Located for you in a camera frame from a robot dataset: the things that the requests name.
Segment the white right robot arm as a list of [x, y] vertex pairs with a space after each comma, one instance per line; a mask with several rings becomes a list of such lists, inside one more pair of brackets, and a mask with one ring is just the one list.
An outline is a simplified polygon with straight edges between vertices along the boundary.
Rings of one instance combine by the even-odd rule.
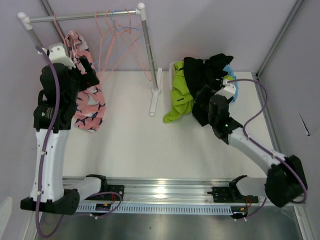
[[232, 81], [212, 93], [208, 102], [208, 123], [214, 135], [252, 160], [265, 178], [242, 175], [229, 183], [228, 196], [239, 202], [248, 196], [264, 197], [281, 208], [288, 203], [301, 204], [307, 199], [308, 185], [301, 160], [268, 149], [246, 132], [246, 127], [230, 116], [229, 104], [236, 93]]

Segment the black shorts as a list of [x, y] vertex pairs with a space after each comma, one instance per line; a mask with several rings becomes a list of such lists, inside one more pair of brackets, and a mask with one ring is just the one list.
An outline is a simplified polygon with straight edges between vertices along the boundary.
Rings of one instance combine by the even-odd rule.
[[188, 90], [193, 97], [192, 115], [201, 126], [209, 123], [210, 97], [222, 88], [223, 78], [228, 75], [224, 68], [234, 59], [219, 53], [209, 59], [184, 58], [183, 73]]

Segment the lime green shorts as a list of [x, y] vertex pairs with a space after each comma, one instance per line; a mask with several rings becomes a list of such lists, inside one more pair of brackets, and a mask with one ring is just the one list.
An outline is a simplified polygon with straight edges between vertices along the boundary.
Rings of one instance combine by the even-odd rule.
[[170, 91], [171, 109], [162, 119], [165, 124], [175, 122], [183, 115], [189, 114], [194, 106], [194, 98], [184, 74], [184, 65], [184, 61], [177, 61], [174, 64], [173, 89]]

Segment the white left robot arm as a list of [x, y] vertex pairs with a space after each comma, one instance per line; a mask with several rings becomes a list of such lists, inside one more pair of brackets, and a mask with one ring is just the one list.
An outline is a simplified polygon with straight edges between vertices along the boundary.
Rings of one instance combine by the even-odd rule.
[[80, 186], [63, 187], [64, 155], [76, 113], [78, 94], [99, 84], [95, 70], [84, 56], [79, 59], [84, 70], [53, 63], [41, 70], [42, 90], [33, 112], [37, 141], [36, 170], [29, 196], [20, 208], [59, 215], [73, 215], [82, 199], [93, 195], [97, 200], [108, 196], [104, 177], [88, 175]]

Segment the blue wire hanger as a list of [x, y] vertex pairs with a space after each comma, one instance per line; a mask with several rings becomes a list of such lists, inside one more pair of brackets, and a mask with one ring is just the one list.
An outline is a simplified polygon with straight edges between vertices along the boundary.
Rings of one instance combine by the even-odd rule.
[[[107, 26], [105, 31], [101, 30], [98, 16], [95, 16], [94, 20], [100, 36], [99, 54], [97, 60], [97, 70], [99, 72], [105, 72], [112, 63], [114, 65], [110, 68], [110, 72], [115, 71], [118, 65], [123, 61], [124, 57], [130, 54], [146, 78], [149, 81], [152, 80], [149, 67], [147, 67], [147, 62], [145, 61], [138, 46], [138, 40], [146, 36], [143, 30], [143, 25], [141, 23], [137, 26], [132, 24], [132, 17], [137, 15], [139, 12], [140, 11], [137, 9], [106, 11], [103, 15], [105, 24]], [[120, 16], [121, 13], [124, 13], [124, 15], [128, 17], [128, 25], [122, 25], [115, 19], [115, 17]], [[117, 52], [115, 56], [112, 56], [114, 45], [117, 39], [122, 40], [124, 43], [124, 48]]]

